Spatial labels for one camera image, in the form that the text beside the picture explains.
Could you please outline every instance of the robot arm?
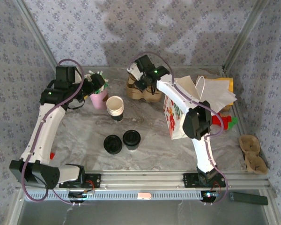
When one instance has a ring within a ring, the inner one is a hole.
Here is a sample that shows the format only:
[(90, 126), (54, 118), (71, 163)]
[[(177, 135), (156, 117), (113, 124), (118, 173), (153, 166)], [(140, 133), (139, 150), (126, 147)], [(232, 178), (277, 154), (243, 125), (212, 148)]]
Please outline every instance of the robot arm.
[[(209, 137), (206, 138), (210, 133), (211, 112), (183, 97), (174, 87), (170, 72), (163, 66), (156, 68), (147, 55), (138, 58), (127, 71), (135, 77), (134, 85), (140, 91), (144, 91), (148, 86), (153, 86), (153, 88), (157, 88), (169, 96), (184, 113), (183, 131), (191, 138), (195, 147), (198, 161), (198, 178), (204, 186), (213, 182), (213, 178), (218, 175), (218, 172), (214, 168), (216, 163), (211, 152), (210, 139)], [(194, 102), (210, 107), (207, 101), (200, 102), (186, 92), (178, 83), (175, 83), (175, 85)]]
[[(71, 96), (78, 89), (81, 82), (79, 71), (75, 67), (56, 67), (56, 80), (54, 80), (54, 88), (47, 87), (41, 94), (39, 115), (37, 123), (27, 145), (22, 153), (20, 160), (12, 160), (10, 170), (14, 176), (21, 182), (21, 172), (24, 162), (31, 155), (25, 170), (25, 185), (54, 189), (57, 184), (73, 181), (73, 183), (84, 183), (85, 173), (83, 166), (80, 165), (64, 165), (61, 167), (49, 166), (50, 152), (53, 140), (59, 126), (60, 121), (64, 117), (68, 104), (67, 102), (54, 109), (43, 121), (43, 117), (54, 106), (61, 103)], [(73, 98), (78, 102), (84, 101), (85, 97), (91, 95), (105, 84), (102, 76), (93, 74), (90, 79), (85, 78), (83, 85), (78, 94)], [(38, 135), (37, 143), (31, 154), (31, 146), (35, 140), (37, 130), (43, 123), (42, 129)]]

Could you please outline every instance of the marble surface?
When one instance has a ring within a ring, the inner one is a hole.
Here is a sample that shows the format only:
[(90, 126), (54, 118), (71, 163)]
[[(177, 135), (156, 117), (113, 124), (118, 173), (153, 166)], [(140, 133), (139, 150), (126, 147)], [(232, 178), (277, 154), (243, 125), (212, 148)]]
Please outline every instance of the marble surface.
[[(197, 158), (189, 138), (171, 140), (163, 114), (163, 100), (147, 103), (126, 96), (127, 73), (124, 68), (93, 68), (102, 70), (108, 78), (109, 96), (124, 100), (124, 118), (114, 122), (106, 110), (96, 110), (88, 98), (78, 110), (68, 110), (61, 121), (52, 146), (56, 155), (51, 165), (80, 164), (86, 170), (196, 170)], [(218, 77), (217, 69), (176, 68), (176, 77), (197, 75)], [(125, 131), (137, 130), (141, 143), (137, 150), (123, 146), (117, 155), (110, 155), (103, 147), (108, 135), (121, 139)], [(219, 129), (212, 126), (212, 132)], [(244, 160), (239, 148), (239, 131), (234, 126), (213, 140), (211, 146), (218, 167), (222, 170), (241, 170)]]

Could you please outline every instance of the patterned wall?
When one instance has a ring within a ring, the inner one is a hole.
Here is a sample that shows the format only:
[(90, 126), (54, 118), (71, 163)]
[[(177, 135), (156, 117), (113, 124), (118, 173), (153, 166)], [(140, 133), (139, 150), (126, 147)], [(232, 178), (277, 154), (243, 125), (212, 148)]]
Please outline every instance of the patterned wall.
[(26, 147), (54, 72), (12, 0), (0, 0), (0, 224), (14, 192), (9, 163)]
[(229, 75), (248, 133), (269, 162), (269, 179), (281, 212), (281, 0), (270, 1)]
[(25, 0), (57, 61), (126, 66), (152, 50), (171, 65), (222, 65), (255, 0)]

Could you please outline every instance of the cup lid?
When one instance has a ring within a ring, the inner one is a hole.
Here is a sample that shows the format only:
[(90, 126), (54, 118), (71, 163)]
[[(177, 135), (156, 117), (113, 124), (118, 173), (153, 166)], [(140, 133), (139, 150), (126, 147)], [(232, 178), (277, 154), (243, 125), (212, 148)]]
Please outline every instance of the cup lid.
[(128, 146), (135, 146), (141, 142), (141, 135), (136, 130), (128, 130), (123, 135), (123, 142)]
[(122, 150), (122, 141), (116, 135), (109, 135), (104, 140), (104, 148), (109, 154), (118, 154)]

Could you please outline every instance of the stacked paper cups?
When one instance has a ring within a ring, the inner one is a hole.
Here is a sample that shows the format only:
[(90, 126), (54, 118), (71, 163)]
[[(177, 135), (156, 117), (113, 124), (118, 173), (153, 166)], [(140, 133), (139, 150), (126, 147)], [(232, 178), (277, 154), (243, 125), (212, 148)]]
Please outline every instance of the stacked paper cups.
[(123, 119), (124, 102), (119, 96), (110, 97), (107, 102), (107, 111), (111, 115), (112, 119), (119, 122)]

